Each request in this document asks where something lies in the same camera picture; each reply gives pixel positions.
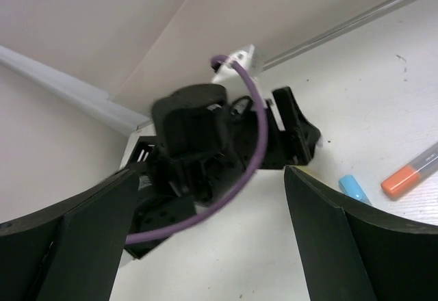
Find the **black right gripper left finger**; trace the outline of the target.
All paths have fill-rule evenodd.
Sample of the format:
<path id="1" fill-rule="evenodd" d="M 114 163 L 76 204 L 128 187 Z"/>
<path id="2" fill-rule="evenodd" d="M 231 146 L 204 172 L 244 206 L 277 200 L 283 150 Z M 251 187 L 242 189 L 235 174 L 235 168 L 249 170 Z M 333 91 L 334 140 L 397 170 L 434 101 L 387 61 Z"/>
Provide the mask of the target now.
<path id="1" fill-rule="evenodd" d="M 122 170 L 1 223 L 1 299 L 109 300 L 138 186 L 138 174 Z"/>

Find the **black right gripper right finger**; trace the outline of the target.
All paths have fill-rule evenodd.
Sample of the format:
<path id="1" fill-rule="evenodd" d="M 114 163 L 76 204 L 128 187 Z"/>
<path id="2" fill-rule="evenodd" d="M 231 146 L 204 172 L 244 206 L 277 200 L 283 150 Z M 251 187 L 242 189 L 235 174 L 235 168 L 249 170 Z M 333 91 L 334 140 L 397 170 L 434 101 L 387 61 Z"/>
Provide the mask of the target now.
<path id="1" fill-rule="evenodd" d="M 436 300 L 437 227 L 337 192 L 288 166 L 290 217 L 311 300 Z"/>

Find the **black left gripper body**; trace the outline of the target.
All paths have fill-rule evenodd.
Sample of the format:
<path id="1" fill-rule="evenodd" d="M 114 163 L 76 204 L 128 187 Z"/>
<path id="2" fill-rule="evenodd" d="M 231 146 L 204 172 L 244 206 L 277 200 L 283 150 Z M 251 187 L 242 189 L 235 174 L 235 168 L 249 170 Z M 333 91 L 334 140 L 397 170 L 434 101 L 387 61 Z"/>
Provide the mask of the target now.
<path id="1" fill-rule="evenodd" d="M 266 100 L 268 143 L 260 168 L 282 170 L 307 165 L 320 130 L 301 112 L 290 87 Z M 274 118 L 277 105 L 281 130 Z M 247 169 L 257 144 L 257 114 L 243 96 L 229 103 L 225 87 L 200 84 L 181 88 L 152 106 L 155 135 L 129 141 L 127 160 L 141 136 L 156 136 L 158 161 L 151 176 L 140 175 L 139 199 L 129 235 L 164 228 L 196 215 L 195 206 L 220 200 Z"/>

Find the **orange capped lead case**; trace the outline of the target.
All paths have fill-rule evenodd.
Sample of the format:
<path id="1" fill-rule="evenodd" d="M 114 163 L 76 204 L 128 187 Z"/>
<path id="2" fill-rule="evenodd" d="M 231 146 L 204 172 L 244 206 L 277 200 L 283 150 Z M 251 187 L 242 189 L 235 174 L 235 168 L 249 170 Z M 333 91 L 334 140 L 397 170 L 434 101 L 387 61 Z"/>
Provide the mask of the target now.
<path id="1" fill-rule="evenodd" d="M 391 174 L 381 189 L 392 200 L 399 199 L 437 171 L 437 143 Z"/>

